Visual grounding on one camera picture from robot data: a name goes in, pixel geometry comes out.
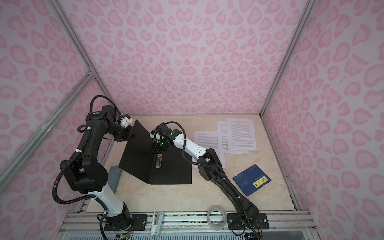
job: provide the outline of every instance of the wire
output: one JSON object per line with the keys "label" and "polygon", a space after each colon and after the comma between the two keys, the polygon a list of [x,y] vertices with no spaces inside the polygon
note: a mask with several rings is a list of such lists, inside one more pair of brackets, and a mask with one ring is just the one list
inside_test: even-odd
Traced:
{"label": "wire", "polygon": [[114,102],[112,102],[112,100],[110,100],[109,98],[107,98],[106,96],[103,96],[103,95],[96,95],[92,98],[91,100],[91,104],[89,105],[89,111],[90,112],[93,112],[93,102],[96,100],[96,98],[105,98],[107,99],[108,101],[110,101],[112,103],[112,105],[116,108],[116,111],[118,112],[119,116],[121,115],[121,112],[120,110],[117,108],[117,106],[115,105]]}
{"label": "wire", "polygon": [[262,231],[262,233],[260,234],[260,237],[262,237],[262,236],[263,236],[263,228],[262,228],[262,225],[261,225],[259,222],[257,222],[257,223],[259,224],[260,229],[261,229],[261,231]]}
{"label": "wire", "polygon": [[67,164],[62,168],[60,173],[57,175],[55,182],[53,183],[53,187],[52,187],[52,197],[53,197],[53,200],[55,202],[57,202],[58,204],[63,204],[63,205],[72,204],[72,203],[75,203],[77,201],[87,199],[87,198],[94,198],[103,207],[104,211],[106,212],[100,219],[99,219],[99,217],[97,217],[97,219],[99,219],[101,235],[103,236],[104,240],[108,240],[108,238],[106,237],[106,235],[104,233],[104,229],[103,229],[103,219],[107,216],[108,208],[100,198],[97,198],[97,196],[94,194],[87,194],[87,195],[83,195],[83,196],[80,196],[80,197],[72,199],[72,200],[62,200],[62,199],[60,199],[59,195],[57,194],[59,182],[60,182],[61,178],[63,177],[64,172],[66,172],[68,170],[68,168],[74,163],[74,161],[80,156],[83,149],[87,145],[87,142],[88,142],[90,136],[91,136],[91,129],[87,129],[87,135],[85,136],[84,141],[78,147],[78,149],[81,152],[80,151],[76,152],[76,154],[67,162]]}
{"label": "wire", "polygon": [[103,219],[107,216],[108,213],[105,213],[101,218],[100,218],[100,221],[99,221],[99,227],[100,227],[100,233],[102,235],[102,237],[104,238],[104,240],[108,240],[107,236],[105,235],[104,233],[104,229],[103,229]]}
{"label": "wire", "polygon": [[131,233],[133,231],[133,228],[135,227],[135,221],[132,221],[132,228],[128,233]]}
{"label": "wire", "polygon": [[252,230],[252,232],[254,233],[255,237],[258,239],[258,240],[262,240],[261,239],[261,236],[259,236],[259,234],[255,231],[255,229],[253,228],[252,224],[251,224],[251,220],[249,220],[248,216],[247,216],[247,213],[245,211],[245,208],[244,208],[244,205],[243,205],[243,201],[240,200],[240,205],[243,209],[243,213],[244,213],[244,216],[245,216],[245,219],[247,220],[247,223],[248,223],[248,226],[249,228]]}
{"label": "wire", "polygon": [[102,216],[103,216],[102,214],[98,214],[98,215],[96,215],[97,220],[100,221],[100,217],[102,217]]}
{"label": "wire", "polygon": [[191,160],[187,159],[185,157],[185,146],[187,145],[187,136],[185,135],[185,130],[184,128],[178,123],[178,122],[166,122],[166,125],[167,124],[170,124],[170,123],[174,123],[174,124],[177,124],[180,128],[181,128],[181,131],[183,132],[183,135],[184,135],[184,143],[183,143],[183,149],[182,149],[182,152],[181,152],[181,156],[183,156],[183,159],[187,162],[187,163],[190,163],[190,164],[193,164],[193,165],[197,165],[197,166],[201,166],[201,167],[208,167],[208,168],[211,168],[215,171],[217,171],[217,169],[215,167],[212,167],[208,164],[201,164],[201,163],[198,163],[198,162],[192,162]]}
{"label": "wire", "polygon": [[241,234],[237,234],[237,233],[235,233],[232,229],[231,229],[231,231],[232,231],[232,233],[235,234],[236,236],[241,236],[241,235],[243,235],[244,232],[245,232],[245,227],[244,227],[244,230],[243,230],[243,232],[242,232]]}

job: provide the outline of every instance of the beige marble surface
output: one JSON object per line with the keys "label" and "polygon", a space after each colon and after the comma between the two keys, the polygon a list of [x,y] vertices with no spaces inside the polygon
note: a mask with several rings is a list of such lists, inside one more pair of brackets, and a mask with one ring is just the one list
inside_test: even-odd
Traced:
{"label": "beige marble surface", "polygon": [[[226,154],[225,173],[232,177],[257,164],[271,182],[248,197],[260,210],[294,210],[286,185],[277,165],[268,137],[259,115],[195,115],[195,116],[137,116],[134,120],[150,132],[162,122],[176,121],[183,126],[186,135],[193,140],[194,131],[216,131],[216,121],[227,118],[253,119],[258,151],[249,154]],[[126,142],[115,142],[105,168],[118,165]],[[130,212],[153,211],[207,211],[211,205],[221,205],[226,211],[234,210],[232,203],[212,182],[204,180],[197,168],[192,168],[190,185],[149,185],[123,171],[116,196],[124,201]],[[101,208],[91,202],[87,212],[100,212]]]}

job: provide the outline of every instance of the clear tape roll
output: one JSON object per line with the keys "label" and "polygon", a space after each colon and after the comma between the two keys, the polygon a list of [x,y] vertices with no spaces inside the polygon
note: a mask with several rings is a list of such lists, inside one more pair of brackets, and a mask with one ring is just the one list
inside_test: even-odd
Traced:
{"label": "clear tape roll", "polygon": [[[224,217],[224,222],[221,224],[212,223],[212,221],[209,219],[209,215],[211,215],[212,212],[220,212]],[[213,230],[215,231],[222,230],[222,228],[227,223],[227,213],[219,205],[213,205],[207,212],[207,222],[209,227],[211,227]]]}

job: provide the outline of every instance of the paper sheet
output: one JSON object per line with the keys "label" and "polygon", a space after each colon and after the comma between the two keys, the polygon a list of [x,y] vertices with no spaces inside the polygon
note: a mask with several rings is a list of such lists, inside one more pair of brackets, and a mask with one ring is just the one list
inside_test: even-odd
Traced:
{"label": "paper sheet", "polygon": [[195,131],[194,142],[206,149],[213,148],[221,162],[222,168],[225,168],[225,155],[218,151],[217,131]]}
{"label": "paper sheet", "polygon": [[218,152],[229,154],[249,153],[249,151],[229,150],[227,139],[227,121],[217,121]]}
{"label": "paper sheet", "polygon": [[228,149],[257,151],[252,119],[227,118]]}

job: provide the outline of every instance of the pink heart pattern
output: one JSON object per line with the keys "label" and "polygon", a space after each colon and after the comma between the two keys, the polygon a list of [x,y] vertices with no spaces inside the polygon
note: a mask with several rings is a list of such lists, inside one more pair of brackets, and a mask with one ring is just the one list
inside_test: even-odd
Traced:
{"label": "pink heart pattern", "polygon": [[[32,155],[23,170],[0,195],[0,229],[2,229],[0,236],[2,238],[55,238],[66,213],[75,210],[77,204],[63,207],[54,202],[51,188],[60,171],[60,161],[68,159],[79,143],[82,135],[76,129],[85,123],[89,102],[94,95],[98,94],[101,94],[100,89],[91,82]],[[94,109],[99,110],[106,104],[105,100],[97,99]],[[15,115],[25,118],[27,115],[23,111],[17,108]],[[102,141],[99,156],[105,151],[107,142],[107,140]],[[4,161],[5,156],[0,156],[0,161]],[[70,189],[65,179],[61,181],[58,193],[62,199],[73,199],[78,196],[77,192]]]}
{"label": "pink heart pattern", "polygon": [[5,1],[1,18],[0,172],[86,72],[45,1]]}
{"label": "pink heart pattern", "polygon": [[321,239],[384,238],[383,7],[320,0],[266,112]]}
{"label": "pink heart pattern", "polygon": [[[119,108],[129,114],[184,114],[259,113],[306,1],[134,3],[62,1],[74,25],[83,19],[92,23],[76,31],[102,67],[99,73],[122,103]],[[359,35],[356,42],[363,39]],[[206,84],[206,78],[220,75],[222,81]],[[238,92],[240,82],[250,91]],[[216,101],[229,89],[235,91],[231,104]]]}

